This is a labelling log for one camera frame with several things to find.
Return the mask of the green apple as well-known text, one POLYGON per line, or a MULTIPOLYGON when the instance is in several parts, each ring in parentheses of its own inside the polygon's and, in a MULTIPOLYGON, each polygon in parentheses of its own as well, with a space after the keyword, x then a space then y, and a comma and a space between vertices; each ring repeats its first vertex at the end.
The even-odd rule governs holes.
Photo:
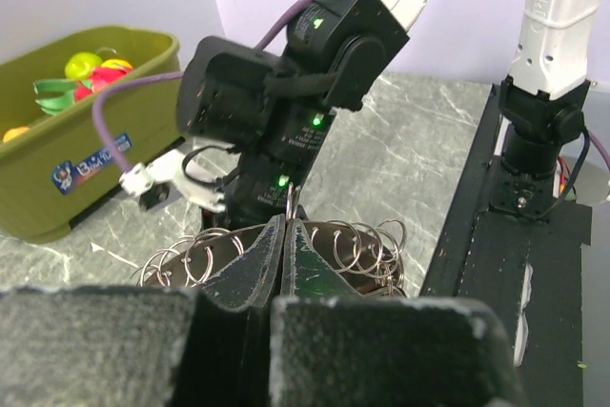
POLYGON ((64 67, 64 74, 67 78, 73 80, 87 78, 102 63, 103 59, 98 54, 80 51, 69 58, 64 67))

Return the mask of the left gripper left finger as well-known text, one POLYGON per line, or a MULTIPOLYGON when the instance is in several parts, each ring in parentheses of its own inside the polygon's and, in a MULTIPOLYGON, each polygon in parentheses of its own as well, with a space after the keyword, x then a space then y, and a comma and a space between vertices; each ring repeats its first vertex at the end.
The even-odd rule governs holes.
POLYGON ((199 288, 1 294, 5 406, 264 406, 285 220, 199 288))

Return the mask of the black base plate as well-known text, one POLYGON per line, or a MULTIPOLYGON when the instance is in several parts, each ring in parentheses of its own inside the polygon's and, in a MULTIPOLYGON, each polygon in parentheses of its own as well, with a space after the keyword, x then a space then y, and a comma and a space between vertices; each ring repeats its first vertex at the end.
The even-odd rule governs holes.
POLYGON ((492 87, 421 287, 494 310, 534 406, 583 403, 581 254, 592 211, 557 173, 561 148, 588 137, 588 89, 554 101, 510 80, 492 87))

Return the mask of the pink dragon fruit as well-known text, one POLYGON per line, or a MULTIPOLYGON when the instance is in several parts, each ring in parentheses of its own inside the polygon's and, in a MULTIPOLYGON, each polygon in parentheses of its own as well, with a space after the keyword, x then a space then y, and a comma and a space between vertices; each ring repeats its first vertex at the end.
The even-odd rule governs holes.
POLYGON ((89 76, 81 79, 37 80, 33 83, 37 95, 34 102, 42 112, 57 115, 131 72, 132 68, 124 66, 97 67, 89 76))

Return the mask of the olive green plastic bin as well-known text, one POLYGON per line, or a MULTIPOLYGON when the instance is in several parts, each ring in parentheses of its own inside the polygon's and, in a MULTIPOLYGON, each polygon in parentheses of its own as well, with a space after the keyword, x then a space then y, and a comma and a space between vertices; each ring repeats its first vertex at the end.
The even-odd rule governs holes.
POLYGON ((44 113, 34 88, 60 78, 80 51, 122 58, 132 77, 179 70, 178 39, 124 26, 73 32, 1 65, 1 131, 25 132, 1 145, 1 229, 31 243, 68 234, 77 217, 117 187, 120 170, 92 123, 92 98, 57 115, 44 113))

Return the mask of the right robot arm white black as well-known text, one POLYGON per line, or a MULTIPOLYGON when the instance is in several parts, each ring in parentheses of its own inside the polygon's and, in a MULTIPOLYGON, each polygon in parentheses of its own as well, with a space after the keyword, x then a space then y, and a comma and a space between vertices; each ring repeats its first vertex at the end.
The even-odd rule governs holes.
MULTIPOLYGON (((247 47, 203 38, 184 70, 178 129, 225 144, 239 157, 222 178, 179 166, 177 188, 198 206, 248 226, 292 211, 339 109, 359 111, 375 80, 404 48, 428 0, 297 0, 278 20, 287 44, 247 47)), ((546 220, 560 148, 587 138, 582 106, 587 48, 600 0, 526 0, 515 58, 500 86, 511 131, 501 157, 496 210, 546 220)))

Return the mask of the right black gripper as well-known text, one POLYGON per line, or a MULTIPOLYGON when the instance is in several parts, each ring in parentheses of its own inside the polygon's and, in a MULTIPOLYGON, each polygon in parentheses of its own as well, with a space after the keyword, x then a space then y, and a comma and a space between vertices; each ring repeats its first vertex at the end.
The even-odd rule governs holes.
POLYGON ((220 181, 225 210, 201 211, 201 229, 236 230, 266 223, 286 210, 290 184, 302 186, 310 165, 297 165, 276 158, 240 158, 236 168, 220 181))

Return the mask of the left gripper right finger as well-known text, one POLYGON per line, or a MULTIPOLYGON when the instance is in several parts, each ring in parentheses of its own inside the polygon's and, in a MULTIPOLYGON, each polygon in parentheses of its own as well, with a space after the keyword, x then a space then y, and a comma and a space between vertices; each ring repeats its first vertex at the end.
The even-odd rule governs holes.
POLYGON ((271 309, 273 406, 520 406, 494 312, 467 298, 359 295, 290 222, 271 309))

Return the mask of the metal keyring disc with rings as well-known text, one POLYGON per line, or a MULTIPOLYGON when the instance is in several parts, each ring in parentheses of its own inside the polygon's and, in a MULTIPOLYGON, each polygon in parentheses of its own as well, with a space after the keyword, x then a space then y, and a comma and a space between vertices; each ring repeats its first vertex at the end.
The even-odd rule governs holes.
MULTIPOLYGON (((301 188, 288 188, 289 219, 304 225, 307 252, 315 252, 331 271, 359 294, 368 297, 404 295, 406 226, 386 219, 376 226, 343 220, 309 221, 299 205, 301 188)), ((132 276, 140 287, 202 286, 231 261, 251 249, 263 227, 230 231, 212 226, 198 234, 180 236, 172 245, 156 250, 132 276)))

